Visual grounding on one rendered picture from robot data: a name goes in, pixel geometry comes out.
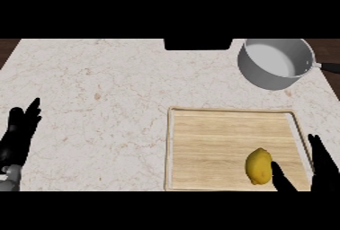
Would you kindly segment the yellow lemon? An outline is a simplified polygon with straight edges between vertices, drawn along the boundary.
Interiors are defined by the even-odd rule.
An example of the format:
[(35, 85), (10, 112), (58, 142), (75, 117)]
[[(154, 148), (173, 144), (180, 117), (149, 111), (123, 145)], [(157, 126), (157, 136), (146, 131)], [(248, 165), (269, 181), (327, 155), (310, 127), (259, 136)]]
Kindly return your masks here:
[(263, 185), (272, 177), (270, 153), (266, 149), (257, 148), (245, 159), (245, 174), (253, 185)]

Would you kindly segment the grey metal pot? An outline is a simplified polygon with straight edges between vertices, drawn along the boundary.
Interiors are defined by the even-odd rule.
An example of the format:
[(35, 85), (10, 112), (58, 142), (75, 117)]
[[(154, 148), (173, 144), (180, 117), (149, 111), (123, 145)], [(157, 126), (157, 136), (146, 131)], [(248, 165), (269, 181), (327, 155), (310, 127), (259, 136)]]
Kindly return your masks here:
[(247, 81), (270, 91), (288, 88), (313, 68), (340, 75), (340, 64), (318, 63), (303, 39), (245, 39), (238, 68)]

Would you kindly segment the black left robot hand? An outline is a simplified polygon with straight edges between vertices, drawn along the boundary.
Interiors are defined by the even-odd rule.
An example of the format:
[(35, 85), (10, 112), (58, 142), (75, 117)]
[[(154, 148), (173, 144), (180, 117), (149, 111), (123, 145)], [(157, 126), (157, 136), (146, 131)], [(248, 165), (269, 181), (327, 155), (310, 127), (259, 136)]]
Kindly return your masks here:
[(9, 111), (6, 133), (0, 139), (0, 174), (3, 168), (25, 165), (32, 135), (41, 120), (40, 99), (35, 98), (26, 110), (15, 107)]

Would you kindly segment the pale wooden tray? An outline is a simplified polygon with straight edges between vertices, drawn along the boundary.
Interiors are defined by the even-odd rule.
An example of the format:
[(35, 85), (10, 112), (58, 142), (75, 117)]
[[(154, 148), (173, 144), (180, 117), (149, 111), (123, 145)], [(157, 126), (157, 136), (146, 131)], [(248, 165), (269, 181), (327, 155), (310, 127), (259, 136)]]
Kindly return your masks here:
[(310, 151), (291, 110), (194, 109), (167, 112), (164, 189), (273, 191), (245, 175), (245, 159), (264, 148), (300, 191), (310, 189)]

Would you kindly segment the black cut-off appliance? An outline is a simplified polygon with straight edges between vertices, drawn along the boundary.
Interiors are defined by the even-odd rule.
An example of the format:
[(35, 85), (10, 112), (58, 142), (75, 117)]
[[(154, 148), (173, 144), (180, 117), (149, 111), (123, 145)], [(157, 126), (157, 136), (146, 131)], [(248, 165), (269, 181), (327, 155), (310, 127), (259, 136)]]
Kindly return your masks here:
[(164, 39), (165, 50), (226, 50), (232, 39)]

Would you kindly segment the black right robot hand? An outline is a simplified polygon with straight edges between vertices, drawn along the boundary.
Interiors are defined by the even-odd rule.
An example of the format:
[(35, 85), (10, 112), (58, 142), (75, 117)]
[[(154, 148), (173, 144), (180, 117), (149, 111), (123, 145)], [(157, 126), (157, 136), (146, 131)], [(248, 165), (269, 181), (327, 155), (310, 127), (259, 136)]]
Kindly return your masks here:
[[(327, 148), (318, 135), (307, 135), (307, 141), (312, 146), (312, 164), (313, 176), (310, 183), (312, 192), (340, 192), (340, 169), (334, 163)], [(297, 192), (297, 189), (288, 181), (282, 169), (276, 162), (270, 162), (272, 184), (276, 191)]]

